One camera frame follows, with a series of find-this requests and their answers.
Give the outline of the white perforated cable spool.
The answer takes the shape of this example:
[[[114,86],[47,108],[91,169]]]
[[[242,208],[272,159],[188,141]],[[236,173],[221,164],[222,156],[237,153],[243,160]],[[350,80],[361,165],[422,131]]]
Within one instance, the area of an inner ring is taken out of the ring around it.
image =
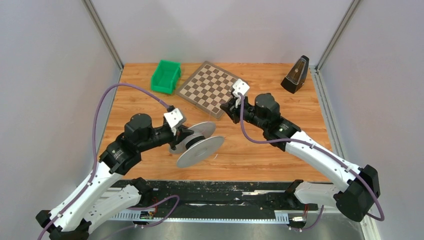
[[[171,154],[179,155],[176,162],[176,166],[179,168],[187,168],[207,159],[225,141],[223,136],[213,136],[216,124],[212,121],[197,123],[188,129],[194,133],[177,144],[175,149],[168,148]]]

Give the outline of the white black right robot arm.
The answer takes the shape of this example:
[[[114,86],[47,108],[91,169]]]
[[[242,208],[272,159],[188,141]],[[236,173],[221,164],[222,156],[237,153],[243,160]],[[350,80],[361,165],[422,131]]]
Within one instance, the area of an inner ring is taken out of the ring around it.
[[[299,126],[284,118],[270,93],[259,94],[254,104],[248,97],[232,96],[220,108],[252,143],[270,144],[305,161],[325,175],[329,186],[300,181],[285,195],[286,204],[298,209],[303,204],[337,208],[345,217],[361,222],[365,216],[384,221],[378,200],[381,195],[378,171],[367,164],[349,162],[314,141]]]

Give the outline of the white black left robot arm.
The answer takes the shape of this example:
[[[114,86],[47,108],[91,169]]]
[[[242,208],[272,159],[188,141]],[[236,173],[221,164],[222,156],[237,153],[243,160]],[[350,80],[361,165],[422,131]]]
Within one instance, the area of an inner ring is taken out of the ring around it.
[[[145,113],[131,117],[124,131],[94,163],[86,179],[61,204],[52,210],[42,210],[36,220],[51,240],[86,240],[100,225],[124,209],[139,205],[147,207],[153,201],[148,183],[141,177],[133,179],[118,193],[101,202],[98,199],[136,164],[142,153],[168,144],[172,150],[195,132],[184,126],[185,117],[179,109],[165,113],[163,124],[153,127]]]

